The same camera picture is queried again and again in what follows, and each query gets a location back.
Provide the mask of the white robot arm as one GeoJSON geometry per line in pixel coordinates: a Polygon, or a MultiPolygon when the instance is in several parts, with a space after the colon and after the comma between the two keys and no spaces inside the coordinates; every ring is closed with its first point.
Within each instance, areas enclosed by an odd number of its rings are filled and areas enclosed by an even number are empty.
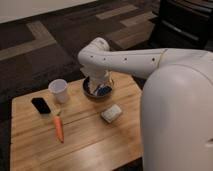
{"type": "Polygon", "coordinates": [[[140,98],[144,171],[213,171],[213,52],[111,51],[98,37],[78,60],[97,81],[108,71],[146,80],[140,98]]]}

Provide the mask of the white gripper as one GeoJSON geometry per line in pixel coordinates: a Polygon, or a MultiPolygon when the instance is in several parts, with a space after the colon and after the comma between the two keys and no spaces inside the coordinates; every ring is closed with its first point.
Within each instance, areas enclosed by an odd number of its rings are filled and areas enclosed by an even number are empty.
{"type": "Polygon", "coordinates": [[[108,70],[102,70],[91,67],[82,67],[81,72],[89,78],[89,93],[94,95],[99,85],[112,88],[112,79],[108,70]]]}

